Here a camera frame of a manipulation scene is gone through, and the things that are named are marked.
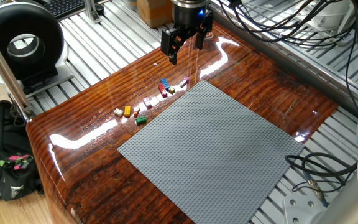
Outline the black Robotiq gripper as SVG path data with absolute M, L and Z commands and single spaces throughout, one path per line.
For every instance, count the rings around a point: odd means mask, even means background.
M 160 50 L 176 65 L 177 53 L 186 40 L 186 29 L 197 30 L 195 47 L 201 50 L 206 34 L 212 31 L 213 12 L 206 13 L 206 5 L 193 8 L 173 5 L 172 12 L 174 27 L 162 32 Z

